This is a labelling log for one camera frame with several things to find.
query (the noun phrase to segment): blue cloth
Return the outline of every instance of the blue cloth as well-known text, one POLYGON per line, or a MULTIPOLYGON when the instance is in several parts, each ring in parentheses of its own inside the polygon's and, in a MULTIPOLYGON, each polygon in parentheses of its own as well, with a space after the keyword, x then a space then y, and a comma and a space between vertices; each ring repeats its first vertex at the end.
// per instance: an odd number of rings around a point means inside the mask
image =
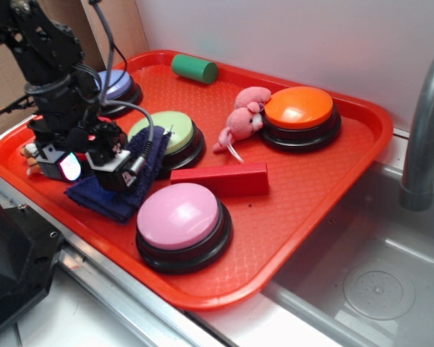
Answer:
MULTIPOLYGON (((164 128, 154 127, 154 140, 146 164, 137 176, 137 182, 130 192, 105 190, 96 179, 90 176, 68 188, 65 194, 77 204, 90 208, 120 223, 126 223, 140 208, 150 191, 169 143, 171 133, 164 134, 164 128)), ((136 134, 127 146, 133 158, 142 152, 148 138, 148 128, 136 134)))

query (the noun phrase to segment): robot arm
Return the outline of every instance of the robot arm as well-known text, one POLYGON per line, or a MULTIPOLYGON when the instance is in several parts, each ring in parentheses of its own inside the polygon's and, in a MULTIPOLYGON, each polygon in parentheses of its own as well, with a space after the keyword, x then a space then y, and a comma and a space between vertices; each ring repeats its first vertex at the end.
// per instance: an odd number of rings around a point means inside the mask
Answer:
POLYGON ((84 53, 72 31, 50 21, 37 0, 0 0, 0 43, 12 52, 27 81, 25 93, 42 116, 28 127, 43 173, 71 181, 60 172, 61 161, 69 153, 87 153, 102 187, 129 189, 135 163, 124 150, 127 137, 114 122, 98 118, 100 90, 80 68, 84 53))

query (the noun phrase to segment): gray faucet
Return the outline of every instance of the gray faucet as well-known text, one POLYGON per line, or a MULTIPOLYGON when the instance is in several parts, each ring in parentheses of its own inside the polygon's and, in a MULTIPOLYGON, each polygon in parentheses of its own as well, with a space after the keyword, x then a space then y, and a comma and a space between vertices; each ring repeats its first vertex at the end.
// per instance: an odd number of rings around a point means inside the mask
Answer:
POLYGON ((431 206, 434 191, 434 60, 414 114, 399 201, 408 210, 431 206))

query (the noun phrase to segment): sink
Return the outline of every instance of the sink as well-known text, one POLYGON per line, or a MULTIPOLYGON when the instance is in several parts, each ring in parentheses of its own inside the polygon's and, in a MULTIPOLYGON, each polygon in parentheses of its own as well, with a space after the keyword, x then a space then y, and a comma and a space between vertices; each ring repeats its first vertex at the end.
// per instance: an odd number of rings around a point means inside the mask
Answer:
POLYGON ((434 200, 405 210, 400 180, 372 164, 264 294, 343 346, 434 346, 434 200))

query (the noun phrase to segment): green button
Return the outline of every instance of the green button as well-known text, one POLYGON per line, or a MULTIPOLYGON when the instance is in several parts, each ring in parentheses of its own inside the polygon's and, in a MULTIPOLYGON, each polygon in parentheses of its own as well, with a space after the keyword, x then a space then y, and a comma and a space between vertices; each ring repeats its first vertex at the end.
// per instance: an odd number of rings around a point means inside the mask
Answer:
MULTIPOLYGON (((164 111, 152 114, 151 118, 153 119, 154 125, 163 127, 166 131, 172 131, 172 136, 167 145, 165 155, 182 149, 193 137, 193 124, 190 117, 185 113, 164 111)), ((129 131, 129 141, 148 125, 146 118, 136 123, 129 131)))

